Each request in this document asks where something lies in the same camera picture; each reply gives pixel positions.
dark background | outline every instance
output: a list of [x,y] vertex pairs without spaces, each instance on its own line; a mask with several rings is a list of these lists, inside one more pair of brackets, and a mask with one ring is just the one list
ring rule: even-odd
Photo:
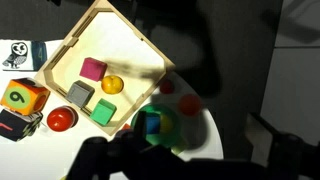
[[[282,0],[155,0],[138,7],[136,27],[169,59],[215,117],[227,159],[249,158],[247,112],[260,112]],[[63,39],[90,4],[0,0],[0,39]],[[126,17],[131,3],[113,0]]]

pink cube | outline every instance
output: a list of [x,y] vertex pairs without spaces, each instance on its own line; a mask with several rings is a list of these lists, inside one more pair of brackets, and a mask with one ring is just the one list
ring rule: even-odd
[[80,71],[80,76],[100,81],[107,70],[107,64],[93,58],[85,58]]

wooden box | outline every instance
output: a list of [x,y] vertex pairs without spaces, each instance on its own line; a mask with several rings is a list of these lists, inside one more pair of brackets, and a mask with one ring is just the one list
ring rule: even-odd
[[[79,75],[82,63],[87,57],[107,63],[105,76],[113,74],[123,79],[124,88],[121,93],[108,95],[102,91],[101,81],[95,82]],[[42,66],[35,79],[111,136],[174,67],[174,64],[107,0],[96,0]],[[65,99],[71,85],[77,80],[95,88],[94,95],[83,108]],[[100,98],[117,107],[105,127],[89,117]]]

green cube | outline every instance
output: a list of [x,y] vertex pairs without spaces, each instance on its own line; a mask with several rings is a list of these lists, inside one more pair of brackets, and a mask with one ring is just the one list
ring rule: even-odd
[[91,113],[90,118],[101,126],[105,126],[116,110],[117,107],[115,105],[101,98]]

red ball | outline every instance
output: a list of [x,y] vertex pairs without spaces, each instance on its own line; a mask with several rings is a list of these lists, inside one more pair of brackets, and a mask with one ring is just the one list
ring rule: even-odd
[[197,95],[186,94],[180,98],[178,108],[186,116],[195,116],[200,112],[202,105]]
[[174,91],[174,84],[171,80],[166,79],[160,85],[160,92],[163,94],[171,94]]
[[57,132],[65,131],[73,126],[76,121],[75,111],[68,106],[52,110],[47,117],[47,124]]

